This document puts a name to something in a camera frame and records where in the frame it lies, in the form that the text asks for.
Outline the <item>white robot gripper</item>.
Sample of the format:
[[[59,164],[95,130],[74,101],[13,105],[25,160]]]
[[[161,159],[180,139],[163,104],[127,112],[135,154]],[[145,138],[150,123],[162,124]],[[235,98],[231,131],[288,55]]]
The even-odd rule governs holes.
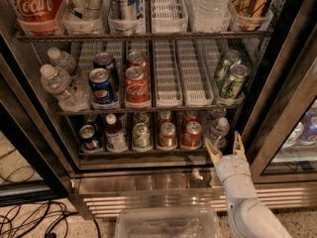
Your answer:
[[[250,176],[249,163],[242,157],[245,156],[245,147],[238,131],[234,132],[234,155],[222,155],[209,139],[204,139],[206,149],[209,153],[210,159],[215,166],[216,174],[221,182],[234,176]]]

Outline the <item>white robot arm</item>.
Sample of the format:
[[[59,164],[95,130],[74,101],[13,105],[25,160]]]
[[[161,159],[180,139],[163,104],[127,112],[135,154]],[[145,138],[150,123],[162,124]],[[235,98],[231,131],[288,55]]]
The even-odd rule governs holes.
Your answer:
[[[292,238],[272,211],[258,199],[240,133],[235,132],[231,155],[223,155],[207,138],[204,142],[225,190],[227,214],[234,237]]]

